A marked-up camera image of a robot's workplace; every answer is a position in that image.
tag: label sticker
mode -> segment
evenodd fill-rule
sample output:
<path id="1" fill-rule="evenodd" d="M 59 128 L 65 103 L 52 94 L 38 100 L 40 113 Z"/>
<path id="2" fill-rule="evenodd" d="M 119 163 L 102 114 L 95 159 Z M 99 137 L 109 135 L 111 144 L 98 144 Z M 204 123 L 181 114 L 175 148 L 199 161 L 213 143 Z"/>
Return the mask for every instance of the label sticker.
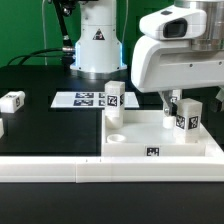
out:
<path id="1" fill-rule="evenodd" d="M 179 128 L 185 129 L 185 118 L 180 115 L 177 115 L 176 126 Z"/>
<path id="2" fill-rule="evenodd" d="M 105 107 L 105 100 L 99 100 L 99 106 Z"/>
<path id="3" fill-rule="evenodd" d="M 107 96 L 107 105 L 112 107 L 117 107 L 118 105 L 118 98 L 117 96 Z"/>
<path id="4" fill-rule="evenodd" d="M 94 98 L 94 93 L 76 93 L 75 98 Z"/>
<path id="5" fill-rule="evenodd" d="M 93 100 L 75 100 L 74 106 L 93 106 Z"/>
<path id="6" fill-rule="evenodd" d="M 6 98 L 15 98 L 16 95 L 6 95 L 5 97 L 6 97 Z"/>
<path id="7" fill-rule="evenodd" d="M 147 147 L 147 156 L 159 156 L 159 147 Z"/>
<path id="8" fill-rule="evenodd" d="M 105 98 L 105 93 L 99 93 L 99 98 Z"/>
<path id="9" fill-rule="evenodd" d="M 97 30 L 95 36 L 93 37 L 93 40 L 105 40 L 103 33 L 100 29 Z"/>
<path id="10" fill-rule="evenodd" d="M 124 104 L 124 94 L 120 96 L 120 105 L 122 106 Z"/>
<path id="11" fill-rule="evenodd" d="M 198 123 L 199 123 L 198 121 L 199 121 L 198 116 L 189 118 L 188 129 L 190 130 L 190 129 L 197 128 L 198 127 Z"/>

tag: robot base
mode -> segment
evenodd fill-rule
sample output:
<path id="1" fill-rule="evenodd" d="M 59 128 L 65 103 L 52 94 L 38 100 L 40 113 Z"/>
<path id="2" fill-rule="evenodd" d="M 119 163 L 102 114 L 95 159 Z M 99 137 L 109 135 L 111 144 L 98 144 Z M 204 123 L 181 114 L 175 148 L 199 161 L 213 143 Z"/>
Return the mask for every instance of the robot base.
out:
<path id="1" fill-rule="evenodd" d="M 71 74 L 84 79 L 117 79 L 127 76 L 127 69 L 118 70 L 111 73 L 94 73 L 94 72 L 83 72 L 77 70 L 71 70 Z"/>

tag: white cube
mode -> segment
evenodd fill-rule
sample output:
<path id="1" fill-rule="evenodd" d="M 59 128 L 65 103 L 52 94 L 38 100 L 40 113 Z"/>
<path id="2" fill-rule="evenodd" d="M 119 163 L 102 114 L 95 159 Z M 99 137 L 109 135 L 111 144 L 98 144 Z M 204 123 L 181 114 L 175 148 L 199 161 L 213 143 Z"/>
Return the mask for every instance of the white cube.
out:
<path id="1" fill-rule="evenodd" d="M 196 143 L 199 138 L 202 103 L 192 99 L 176 102 L 174 137 L 179 143 Z"/>
<path id="2" fill-rule="evenodd" d="M 105 115 L 108 128 L 123 126 L 125 83 L 109 81 L 105 85 Z"/>
<path id="3" fill-rule="evenodd" d="M 9 92 L 0 99 L 2 113 L 15 113 L 24 105 L 25 93 L 22 91 Z"/>

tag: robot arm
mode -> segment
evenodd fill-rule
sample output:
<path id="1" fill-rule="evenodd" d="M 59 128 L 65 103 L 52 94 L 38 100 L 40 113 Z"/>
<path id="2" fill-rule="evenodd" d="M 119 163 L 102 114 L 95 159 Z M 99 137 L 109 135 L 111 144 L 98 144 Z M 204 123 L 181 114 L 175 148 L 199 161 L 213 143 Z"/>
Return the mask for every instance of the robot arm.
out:
<path id="1" fill-rule="evenodd" d="M 132 82 L 142 92 L 224 85 L 224 0 L 176 0 L 143 17 Z"/>

